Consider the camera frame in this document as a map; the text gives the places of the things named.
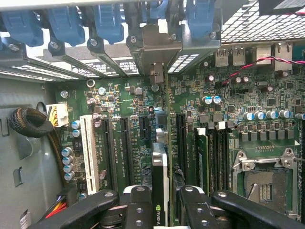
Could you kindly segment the white power connector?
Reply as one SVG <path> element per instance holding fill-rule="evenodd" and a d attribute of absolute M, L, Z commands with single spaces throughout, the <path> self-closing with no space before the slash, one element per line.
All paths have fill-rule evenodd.
<path fill-rule="evenodd" d="M 48 104 L 46 105 L 46 110 L 48 112 L 48 120 L 54 127 L 62 127 L 69 124 L 69 113 L 66 103 Z"/>

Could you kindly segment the green motherboard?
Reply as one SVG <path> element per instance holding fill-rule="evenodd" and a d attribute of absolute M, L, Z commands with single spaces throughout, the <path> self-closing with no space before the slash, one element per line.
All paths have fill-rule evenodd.
<path fill-rule="evenodd" d="M 305 159 L 305 51 L 296 59 L 293 49 L 275 47 L 275 53 L 252 62 L 252 49 L 219 51 L 187 74 L 169 74 L 170 180 L 179 168 L 176 114 L 186 119 L 186 185 L 199 186 L 196 128 L 208 136 L 210 192 L 230 190 L 237 151 L 250 158 L 279 156 L 287 147 Z M 121 117 L 129 117 L 134 185 L 142 184 L 142 170 L 152 170 L 152 143 L 156 140 L 155 110 L 161 109 L 159 86 L 148 77 L 90 78 L 56 87 L 59 104 L 66 103 L 69 124 L 60 127 L 63 179 L 86 198 L 80 116 L 91 115 L 97 152 L 100 189 L 112 189 L 102 119 L 110 118 L 114 141 L 118 192 L 126 184 L 122 154 Z M 140 138 L 139 116 L 148 116 L 150 137 Z M 305 216 L 305 162 L 297 161 L 300 220 Z"/>

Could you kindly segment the open black PC case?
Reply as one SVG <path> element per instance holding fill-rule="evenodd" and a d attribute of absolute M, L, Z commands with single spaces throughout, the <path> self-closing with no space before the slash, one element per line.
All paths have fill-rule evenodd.
<path fill-rule="evenodd" d="M 284 52 L 292 48 L 296 59 L 305 51 L 305 0 L 215 0 L 212 32 L 200 39 L 191 38 L 187 0 L 169 0 L 165 19 L 147 22 L 142 1 L 153 0 L 0 0 L 0 229 L 28 229 L 85 199 L 63 179 L 60 128 L 48 120 L 46 105 L 58 104 L 61 83 L 135 76 L 151 81 L 143 54 L 145 26 L 158 25 L 181 44 L 168 75 L 187 74 L 223 50 L 252 49 L 252 62 L 275 53 L 277 45 Z M 93 7 L 115 3 L 124 39 L 109 44 L 97 34 Z M 76 46 L 55 37 L 47 12 L 73 6 L 85 32 L 85 42 Z M 16 10 L 34 11 L 42 46 L 11 38 L 1 13 Z M 170 225 L 156 227 L 152 219 L 152 229 L 190 229 L 179 224 L 175 201 L 170 180 Z"/>

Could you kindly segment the white expansion slot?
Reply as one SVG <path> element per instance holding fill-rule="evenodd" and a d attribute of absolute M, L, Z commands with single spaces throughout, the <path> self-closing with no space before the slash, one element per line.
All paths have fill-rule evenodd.
<path fill-rule="evenodd" d="M 92 116 L 80 116 L 80 124 L 87 192 L 89 195 L 92 195 L 98 192 L 100 189 L 97 152 Z"/>

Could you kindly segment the blue card retention clip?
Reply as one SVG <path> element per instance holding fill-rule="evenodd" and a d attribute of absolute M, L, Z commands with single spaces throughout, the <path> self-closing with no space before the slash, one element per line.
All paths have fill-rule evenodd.
<path fill-rule="evenodd" d="M 142 21 L 165 19 L 169 0 L 142 1 Z"/>
<path fill-rule="evenodd" d="M 186 19 L 192 39 L 212 32 L 215 0 L 187 0 Z"/>
<path fill-rule="evenodd" d="M 85 32 L 77 7 L 48 9 L 48 19 L 55 37 L 71 46 L 85 42 Z"/>
<path fill-rule="evenodd" d="M 1 16 L 11 38 L 29 47 L 37 47 L 44 44 L 41 23 L 34 11 L 4 11 Z"/>
<path fill-rule="evenodd" d="M 121 42 L 124 39 L 124 28 L 120 4 L 101 4 L 93 7 L 94 22 L 97 34 L 109 44 Z"/>

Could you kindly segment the CPU socket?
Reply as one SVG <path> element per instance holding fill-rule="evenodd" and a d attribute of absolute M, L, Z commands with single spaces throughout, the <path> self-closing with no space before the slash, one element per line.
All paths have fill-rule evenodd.
<path fill-rule="evenodd" d="M 230 189 L 250 201 L 300 220 L 299 165 L 292 148 L 279 156 L 250 158 L 244 150 L 232 164 Z"/>

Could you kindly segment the short black expansion slot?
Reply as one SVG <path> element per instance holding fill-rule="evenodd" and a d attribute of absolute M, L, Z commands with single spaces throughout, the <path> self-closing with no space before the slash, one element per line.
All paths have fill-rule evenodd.
<path fill-rule="evenodd" d="M 139 116 L 139 128 L 140 128 L 140 138 L 143 140 L 148 140 L 150 137 L 150 124 L 148 116 Z"/>

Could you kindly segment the long black expansion slot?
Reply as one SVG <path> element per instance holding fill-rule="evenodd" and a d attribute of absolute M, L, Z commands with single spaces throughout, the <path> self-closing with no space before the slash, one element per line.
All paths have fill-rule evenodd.
<path fill-rule="evenodd" d="M 176 114 L 176 130 L 179 167 L 185 172 L 187 152 L 185 114 Z"/>
<path fill-rule="evenodd" d="M 110 118 L 102 119 L 102 131 L 104 135 L 104 145 L 108 156 L 110 178 L 112 189 L 117 191 L 118 185 L 116 180 L 116 162 L 114 153 L 114 141 L 112 134 L 112 122 Z"/>
<path fill-rule="evenodd" d="M 120 125 L 126 184 L 130 186 L 134 185 L 135 181 L 133 171 L 132 140 L 129 117 L 121 117 Z"/>

